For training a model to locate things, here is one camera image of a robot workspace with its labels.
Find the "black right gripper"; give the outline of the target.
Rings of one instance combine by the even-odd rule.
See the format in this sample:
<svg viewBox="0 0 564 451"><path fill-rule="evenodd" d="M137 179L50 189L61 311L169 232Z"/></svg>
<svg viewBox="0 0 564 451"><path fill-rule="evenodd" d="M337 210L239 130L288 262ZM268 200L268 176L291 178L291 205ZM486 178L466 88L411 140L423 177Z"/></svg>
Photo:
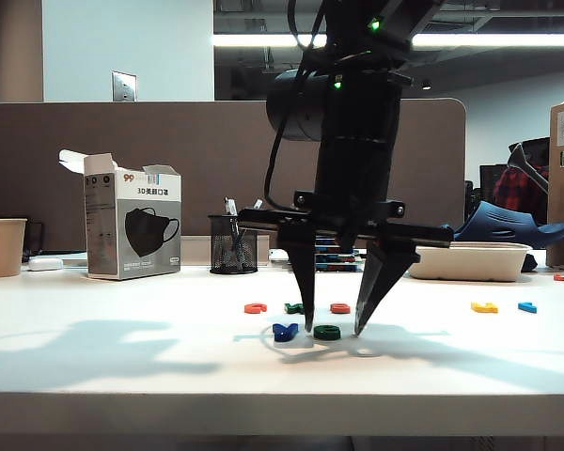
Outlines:
<svg viewBox="0 0 564 451"><path fill-rule="evenodd" d="M420 260L415 245L448 247L453 231L446 226L399 224L405 204L383 200L357 205L342 204L333 197L297 191L290 210L243 209L239 225L247 229L277 233L277 242L287 252L300 289L305 315L305 330L314 319L315 239L331 237L342 249L350 249L359 239L367 243L367 257L355 307L354 334L360 335L380 301L401 279L408 268Z"/></svg>

